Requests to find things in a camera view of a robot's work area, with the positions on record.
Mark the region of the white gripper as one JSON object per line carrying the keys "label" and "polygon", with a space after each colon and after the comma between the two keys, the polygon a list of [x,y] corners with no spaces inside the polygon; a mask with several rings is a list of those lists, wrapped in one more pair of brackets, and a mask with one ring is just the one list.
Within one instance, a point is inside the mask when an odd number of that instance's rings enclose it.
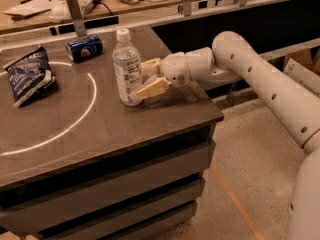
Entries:
{"label": "white gripper", "polygon": [[170,54],[162,61],[160,58],[154,58],[142,62],[141,69],[142,75],[145,77],[153,75],[159,77],[160,73],[164,76],[157,78],[136,92],[136,96],[141,100],[164,94],[171,83],[174,86],[185,86],[190,82],[186,55],[183,52]]}

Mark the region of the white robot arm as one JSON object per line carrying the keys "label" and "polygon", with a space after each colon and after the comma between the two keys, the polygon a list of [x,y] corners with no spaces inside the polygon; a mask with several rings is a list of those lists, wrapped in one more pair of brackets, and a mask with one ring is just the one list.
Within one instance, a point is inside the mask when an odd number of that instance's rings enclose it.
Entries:
{"label": "white robot arm", "polygon": [[215,83],[229,71],[249,84],[307,154],[291,198],[287,240],[320,240],[320,100],[264,60],[242,36],[224,31],[210,48],[144,62],[147,81],[135,96],[144,100],[194,81]]}

